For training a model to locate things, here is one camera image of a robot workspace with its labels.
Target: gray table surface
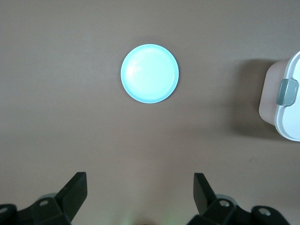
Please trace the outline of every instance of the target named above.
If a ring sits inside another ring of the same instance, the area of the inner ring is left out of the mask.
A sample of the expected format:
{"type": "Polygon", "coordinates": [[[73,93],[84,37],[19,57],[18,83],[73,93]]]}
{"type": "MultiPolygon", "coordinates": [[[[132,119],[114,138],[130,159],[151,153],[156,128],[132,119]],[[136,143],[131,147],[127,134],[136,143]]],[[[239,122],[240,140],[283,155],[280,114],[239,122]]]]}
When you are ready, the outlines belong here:
{"type": "Polygon", "coordinates": [[[193,174],[245,210],[300,224],[300,144],[258,105],[272,63],[300,50],[298,0],[1,0],[0,203],[23,209],[78,171],[74,225],[185,225],[193,174]],[[120,80],[142,44],[175,56],[157,104],[120,80]]]}

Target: plastic food container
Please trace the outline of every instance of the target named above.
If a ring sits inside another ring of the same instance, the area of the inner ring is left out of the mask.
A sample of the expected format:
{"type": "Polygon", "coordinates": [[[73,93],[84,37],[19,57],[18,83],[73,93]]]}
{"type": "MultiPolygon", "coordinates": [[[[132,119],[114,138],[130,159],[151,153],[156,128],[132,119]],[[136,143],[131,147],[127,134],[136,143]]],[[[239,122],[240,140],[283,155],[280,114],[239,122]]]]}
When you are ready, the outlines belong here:
{"type": "Polygon", "coordinates": [[[259,105],[261,118],[285,138],[300,142],[300,52],[267,71],[259,105]]]}

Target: light blue plate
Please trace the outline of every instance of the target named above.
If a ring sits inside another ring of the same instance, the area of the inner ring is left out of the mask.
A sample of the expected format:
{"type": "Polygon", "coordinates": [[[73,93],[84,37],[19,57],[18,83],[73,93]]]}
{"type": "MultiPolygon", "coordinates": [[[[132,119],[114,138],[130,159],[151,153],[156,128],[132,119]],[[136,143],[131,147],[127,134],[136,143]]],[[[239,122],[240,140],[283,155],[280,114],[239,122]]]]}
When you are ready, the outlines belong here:
{"type": "Polygon", "coordinates": [[[127,93],[143,103],[157,103],[169,97],[178,83],[176,59],[159,45],[141,45],[124,59],[121,80],[127,93]]]}

